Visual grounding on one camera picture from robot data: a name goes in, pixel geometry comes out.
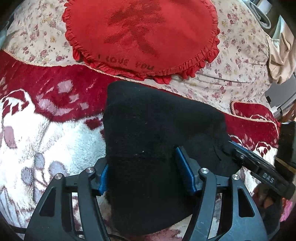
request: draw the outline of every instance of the floral bedsheet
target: floral bedsheet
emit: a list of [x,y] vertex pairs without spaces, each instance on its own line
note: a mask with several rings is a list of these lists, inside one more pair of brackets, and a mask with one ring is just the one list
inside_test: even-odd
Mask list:
[[[217,58],[199,70],[195,78],[182,80],[174,76],[166,86],[151,80],[144,83],[171,89],[226,112],[233,100],[269,107],[264,96],[270,83],[266,67],[268,45],[263,30],[241,0],[212,2],[221,31]],[[66,26],[61,19],[65,3],[66,0],[25,0],[15,13],[4,49],[34,65],[83,64],[73,59],[72,47],[65,38]]]

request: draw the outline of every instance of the black gripper frame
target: black gripper frame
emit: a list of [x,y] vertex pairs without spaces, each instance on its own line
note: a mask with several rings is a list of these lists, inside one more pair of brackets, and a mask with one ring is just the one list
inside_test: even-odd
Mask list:
[[[241,179],[217,176],[211,171],[202,173],[197,161],[190,159],[183,147],[178,148],[194,175],[196,195],[202,197],[182,241],[267,241],[262,218]],[[37,204],[24,241],[51,241],[53,238],[56,241],[110,241],[96,199],[101,196],[99,187],[105,167],[106,159],[101,158],[92,173],[85,169],[78,175],[54,177]],[[72,192],[78,193],[85,239],[78,237],[75,230]],[[218,235],[209,239],[217,193],[222,193],[221,221]],[[239,193],[244,195],[247,202],[244,207],[250,207],[251,216],[240,217]]]
[[[92,173],[59,174],[51,180],[31,217],[24,241],[110,241],[96,196],[106,159],[99,159]],[[79,213],[85,239],[78,237],[73,217],[72,192],[78,193]]]
[[[209,170],[202,173],[198,162],[189,158],[183,147],[178,148],[194,175],[197,194],[202,191],[201,203],[195,207],[182,241],[267,241],[263,220],[242,180],[214,175]],[[217,193],[222,193],[218,235],[209,239]],[[241,217],[240,208],[249,208],[251,215]]]

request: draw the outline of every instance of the pivot bolt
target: pivot bolt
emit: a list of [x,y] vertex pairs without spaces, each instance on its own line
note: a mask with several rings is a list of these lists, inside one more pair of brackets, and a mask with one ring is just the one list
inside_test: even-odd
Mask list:
[[85,171],[87,173],[93,173],[94,172],[94,168],[93,167],[88,167],[88,168],[85,169]]
[[239,175],[237,175],[237,174],[233,174],[233,175],[232,175],[232,178],[233,178],[234,180],[238,180],[238,179],[239,179]]
[[209,169],[208,169],[208,168],[205,168],[205,167],[201,168],[200,171],[201,171],[201,173],[203,173],[203,174],[207,174],[207,173],[209,173]]
[[57,179],[57,180],[59,180],[59,179],[61,179],[62,178],[62,174],[61,173],[58,173],[58,174],[56,174],[55,176],[54,176],[54,178],[55,179]]

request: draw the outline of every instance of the blue gripper pad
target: blue gripper pad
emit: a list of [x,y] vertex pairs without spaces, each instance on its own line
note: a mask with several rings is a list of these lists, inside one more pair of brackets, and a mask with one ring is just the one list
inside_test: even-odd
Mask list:
[[105,166],[105,169],[101,175],[101,182],[99,186],[99,193],[101,195],[103,195],[104,192],[107,191],[107,170],[108,170],[108,164]]
[[194,195],[197,192],[195,187],[195,177],[192,173],[192,170],[188,162],[186,161],[185,156],[183,155],[179,147],[176,148],[176,163],[179,168],[186,191],[190,195]]

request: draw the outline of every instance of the beige cloth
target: beige cloth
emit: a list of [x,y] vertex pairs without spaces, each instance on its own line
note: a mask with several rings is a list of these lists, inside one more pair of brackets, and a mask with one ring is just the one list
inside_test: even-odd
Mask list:
[[296,39],[281,16],[273,38],[266,34],[266,39],[270,75],[273,82],[281,84],[292,76],[296,68]]

